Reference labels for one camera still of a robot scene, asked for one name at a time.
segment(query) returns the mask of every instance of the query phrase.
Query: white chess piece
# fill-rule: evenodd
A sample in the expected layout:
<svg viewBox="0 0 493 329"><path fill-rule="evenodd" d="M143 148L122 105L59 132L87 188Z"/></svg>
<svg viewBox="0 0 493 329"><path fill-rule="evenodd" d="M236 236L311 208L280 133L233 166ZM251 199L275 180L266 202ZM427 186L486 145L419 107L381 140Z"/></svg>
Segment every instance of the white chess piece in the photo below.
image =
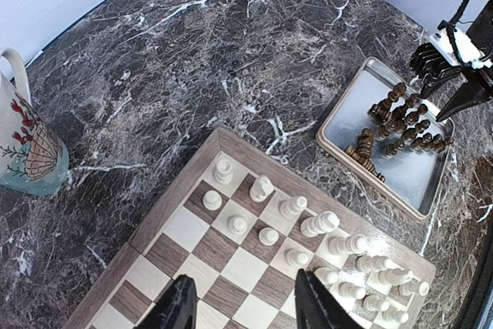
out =
<svg viewBox="0 0 493 329"><path fill-rule="evenodd" d="M368 311L387 311L391 308L391 304L388 300L383 300L379 296L370 295L367 296L363 301L363 307Z"/></svg>
<svg viewBox="0 0 493 329"><path fill-rule="evenodd" d="M288 250L286 253L286 262L290 266L303 267L308 264L310 258L308 253L302 250Z"/></svg>
<svg viewBox="0 0 493 329"><path fill-rule="evenodd" d="M223 185L228 185L233 179L233 166L228 159L222 159L216 164L214 179Z"/></svg>
<svg viewBox="0 0 493 329"><path fill-rule="evenodd" d="M230 228L231 233L236 235L245 234L248 227L247 222L241 216L231 217L228 226Z"/></svg>
<svg viewBox="0 0 493 329"><path fill-rule="evenodd" d="M285 219L292 219L302 213L307 206L307 198L304 196L292 196L279 205L279 213Z"/></svg>
<svg viewBox="0 0 493 329"><path fill-rule="evenodd" d="M387 311L383 312L382 317L386 321L393 321L400 324L407 323L409 320L409 314L406 311L399 311L395 307L391 307Z"/></svg>
<svg viewBox="0 0 493 329"><path fill-rule="evenodd" d="M323 285L334 284L339 279L339 274L327 267L319 267L315 270L315 276Z"/></svg>
<svg viewBox="0 0 493 329"><path fill-rule="evenodd" d="M382 284L390 284L392 286L409 283L413 279L411 270L390 269L378 273L378 280Z"/></svg>
<svg viewBox="0 0 493 329"><path fill-rule="evenodd" d="M259 232L259 240L264 246L272 246L279 240L279 233L272 227L264 227Z"/></svg>
<svg viewBox="0 0 493 329"><path fill-rule="evenodd" d="M202 203L208 210L215 211L221 207L223 204L223 198L215 190L209 190L203 196Z"/></svg>
<svg viewBox="0 0 493 329"><path fill-rule="evenodd" d="M426 296L430 291L430 284L426 281L418 282L409 282L403 284L399 287L399 292L403 296L411 296L412 294L418 294L422 297Z"/></svg>
<svg viewBox="0 0 493 329"><path fill-rule="evenodd" d="M334 212L325 211L315 217L308 217L301 223L301 233L307 238L330 233L339 227L339 217Z"/></svg>
<svg viewBox="0 0 493 329"><path fill-rule="evenodd" d="M334 237L329 239L330 254L362 254L368 247L368 239L364 235L354 235L352 237Z"/></svg>
<svg viewBox="0 0 493 329"><path fill-rule="evenodd" d="M274 186L269 178L265 175L260 175L250 188L250 198L253 202L263 202L273 191Z"/></svg>
<svg viewBox="0 0 493 329"><path fill-rule="evenodd" d="M384 256L362 256L357 259L356 267L365 273L370 273L371 271L380 272L389 270L393 267L392 260Z"/></svg>
<svg viewBox="0 0 493 329"><path fill-rule="evenodd" d="M363 287L358 287L352 283L342 283L339 286L339 295L346 298L362 300L367 295L367 291Z"/></svg>

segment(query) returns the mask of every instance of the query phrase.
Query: tray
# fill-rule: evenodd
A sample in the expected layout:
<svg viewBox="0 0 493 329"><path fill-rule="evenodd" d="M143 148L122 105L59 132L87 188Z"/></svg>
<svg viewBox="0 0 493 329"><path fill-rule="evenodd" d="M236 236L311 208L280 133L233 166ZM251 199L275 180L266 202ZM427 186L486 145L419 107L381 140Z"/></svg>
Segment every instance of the tray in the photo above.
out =
<svg viewBox="0 0 493 329"><path fill-rule="evenodd" d="M383 62L374 57L368 58L318 131L317 142L404 212L423 220L429 215L438 193L449 148L442 153L435 153L416 152L410 146L406 146L395 157L389 159L383 155L383 148L397 140L400 135L393 133L385 141L375 139L372 162L377 171L385 176L385 183L344 152L349 145L357 144L362 129L368 127L374 131L378 127L368 110L374 103L385 98L394 85L402 81L404 80ZM406 95L392 107L404 104L404 100L415 92L407 86ZM429 119L431 125L427 131L432 135L440 133L443 137L453 136L454 123L450 119L437 123L436 115L440 109L427 100L421 102L428 106L428 113L424 118Z"/></svg>

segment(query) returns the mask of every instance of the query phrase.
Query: mug handle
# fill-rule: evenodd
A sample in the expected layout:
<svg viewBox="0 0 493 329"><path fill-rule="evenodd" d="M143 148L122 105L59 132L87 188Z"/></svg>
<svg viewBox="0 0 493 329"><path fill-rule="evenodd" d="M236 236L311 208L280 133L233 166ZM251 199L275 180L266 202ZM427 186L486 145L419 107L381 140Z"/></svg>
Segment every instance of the mug handle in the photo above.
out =
<svg viewBox="0 0 493 329"><path fill-rule="evenodd" d="M32 104L28 73L25 71L24 60L22 57L14 49L10 48L0 49L0 57L4 57L8 60L12 66L12 71L14 71L15 87L21 96L27 100L29 104Z"/></svg>

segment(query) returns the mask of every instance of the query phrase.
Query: ceramic mug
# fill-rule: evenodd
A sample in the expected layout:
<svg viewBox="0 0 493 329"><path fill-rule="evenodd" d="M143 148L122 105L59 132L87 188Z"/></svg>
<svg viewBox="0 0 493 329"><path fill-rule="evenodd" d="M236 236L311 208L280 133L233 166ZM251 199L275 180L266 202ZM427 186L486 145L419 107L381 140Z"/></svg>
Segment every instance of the ceramic mug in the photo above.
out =
<svg viewBox="0 0 493 329"><path fill-rule="evenodd" d="M0 185L39 196L55 193L69 169L65 144L31 107L22 57L0 49L14 71L17 89L0 72Z"/></svg>

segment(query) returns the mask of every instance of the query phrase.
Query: chessboard frame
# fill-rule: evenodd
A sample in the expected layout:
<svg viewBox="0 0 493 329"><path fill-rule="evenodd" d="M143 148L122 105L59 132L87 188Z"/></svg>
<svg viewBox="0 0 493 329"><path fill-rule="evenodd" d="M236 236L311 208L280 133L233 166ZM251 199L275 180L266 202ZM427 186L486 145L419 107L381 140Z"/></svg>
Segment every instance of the chessboard frame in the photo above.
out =
<svg viewBox="0 0 493 329"><path fill-rule="evenodd" d="M118 287L126 272L137 258L144 254L155 235L163 228L182 203L183 198L194 188L203 172L220 153L225 153L245 167L268 176L276 187L283 189L290 196L304 195L313 211L317 213L326 210L335 212L340 218L340 228L348 233L362 233L369 240L385 240L389 246L391 258L397 265L419 266L420 278L431 284L435 275L435 266L432 263L416 253L410 252L404 245L391 239L383 231L359 217L332 196L316 188L240 137L227 129L218 128L210 134L205 143L169 185L168 190L148 212L130 237L129 242L123 245L82 299L80 305L65 323L64 328L84 329L90 324L108 297L111 297L112 292ZM416 296L414 299L416 307L421 308L426 297ZM414 323L419 315L419 310L410 310L409 314L409 322Z"/></svg>

